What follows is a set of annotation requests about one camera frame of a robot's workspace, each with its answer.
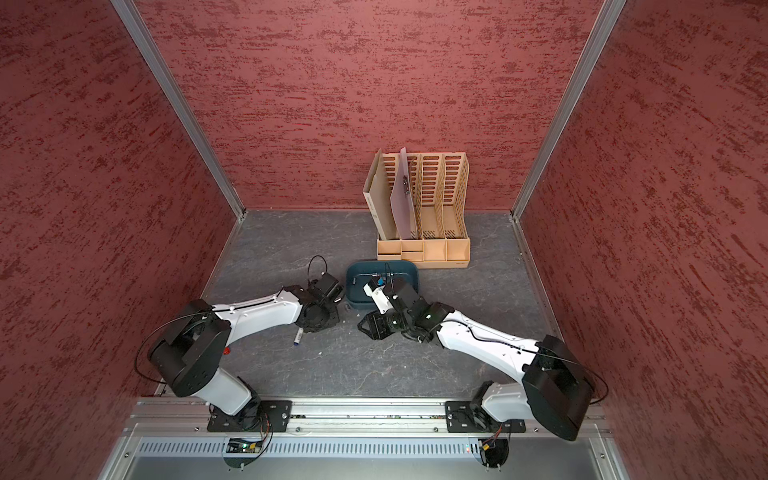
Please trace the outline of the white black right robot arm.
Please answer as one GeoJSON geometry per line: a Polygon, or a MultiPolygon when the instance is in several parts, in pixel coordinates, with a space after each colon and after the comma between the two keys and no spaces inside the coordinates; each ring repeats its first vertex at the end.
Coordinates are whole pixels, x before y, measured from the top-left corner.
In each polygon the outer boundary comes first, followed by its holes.
{"type": "Polygon", "coordinates": [[[509,335],[440,302],[416,316],[394,307],[384,313],[374,310],[358,329],[372,340],[395,333],[417,343],[435,340],[510,377],[510,383],[491,382],[478,390],[475,416],[480,424],[533,419],[555,436],[573,441],[597,390],[594,375],[559,338],[547,335],[536,341],[509,335]]]}

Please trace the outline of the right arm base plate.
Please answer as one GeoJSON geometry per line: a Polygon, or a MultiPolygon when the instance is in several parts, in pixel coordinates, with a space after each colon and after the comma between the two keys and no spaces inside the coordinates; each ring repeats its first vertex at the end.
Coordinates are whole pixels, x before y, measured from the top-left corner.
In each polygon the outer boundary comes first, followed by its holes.
{"type": "Polygon", "coordinates": [[[497,421],[470,401],[446,401],[444,406],[449,433],[517,434],[526,432],[523,420],[497,421]]]}

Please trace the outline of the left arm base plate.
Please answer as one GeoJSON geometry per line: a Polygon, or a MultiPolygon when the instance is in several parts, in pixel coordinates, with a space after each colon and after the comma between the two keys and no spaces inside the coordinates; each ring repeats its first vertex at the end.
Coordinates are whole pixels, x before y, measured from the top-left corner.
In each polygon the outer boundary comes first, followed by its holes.
{"type": "Polygon", "coordinates": [[[244,409],[228,415],[212,406],[207,425],[211,433],[284,433],[291,418],[293,403],[289,400],[261,400],[249,403],[244,409]]]}

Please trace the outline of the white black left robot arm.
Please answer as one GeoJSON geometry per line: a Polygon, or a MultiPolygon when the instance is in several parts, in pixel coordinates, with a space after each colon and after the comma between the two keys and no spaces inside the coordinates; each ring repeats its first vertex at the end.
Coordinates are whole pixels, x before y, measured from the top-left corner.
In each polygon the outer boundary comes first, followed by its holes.
{"type": "Polygon", "coordinates": [[[316,282],[234,304],[195,300],[168,323],[147,359],[176,396],[198,397],[225,415],[249,417],[260,401],[251,387],[220,366],[225,350],[278,326],[294,324],[305,333],[331,328],[339,321],[342,297],[341,286],[316,282]]]}

